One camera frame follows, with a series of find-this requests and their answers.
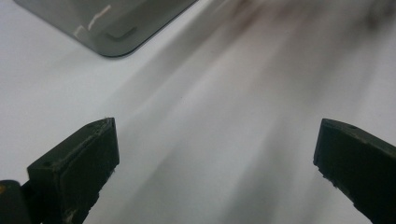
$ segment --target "black object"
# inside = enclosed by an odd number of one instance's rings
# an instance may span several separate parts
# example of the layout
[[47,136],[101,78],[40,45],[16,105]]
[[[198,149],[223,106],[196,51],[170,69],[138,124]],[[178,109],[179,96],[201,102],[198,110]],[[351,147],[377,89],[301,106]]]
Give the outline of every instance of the black object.
[[314,164],[374,224],[396,223],[396,147],[343,122],[321,122]]
[[33,162],[22,187],[0,181],[0,223],[82,223],[119,162],[115,120],[85,125]]
[[15,0],[97,53],[132,52],[196,0]]

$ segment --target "white surface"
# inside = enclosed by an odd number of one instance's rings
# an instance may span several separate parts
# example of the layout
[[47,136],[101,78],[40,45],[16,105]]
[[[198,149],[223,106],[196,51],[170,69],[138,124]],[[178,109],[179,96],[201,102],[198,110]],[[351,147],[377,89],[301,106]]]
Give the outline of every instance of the white surface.
[[87,224],[370,223],[312,160],[322,118],[396,145],[395,25],[328,2],[201,0],[109,60],[1,1],[0,179],[115,117],[120,165]]

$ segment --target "white table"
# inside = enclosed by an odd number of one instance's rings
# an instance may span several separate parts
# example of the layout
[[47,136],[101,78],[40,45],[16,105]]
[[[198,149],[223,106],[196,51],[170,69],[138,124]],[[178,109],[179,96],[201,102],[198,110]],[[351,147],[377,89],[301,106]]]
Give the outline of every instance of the white table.
[[322,118],[396,145],[396,27],[299,1],[201,0],[107,59],[2,0],[0,179],[114,117],[120,165],[87,224],[370,223],[312,161]]

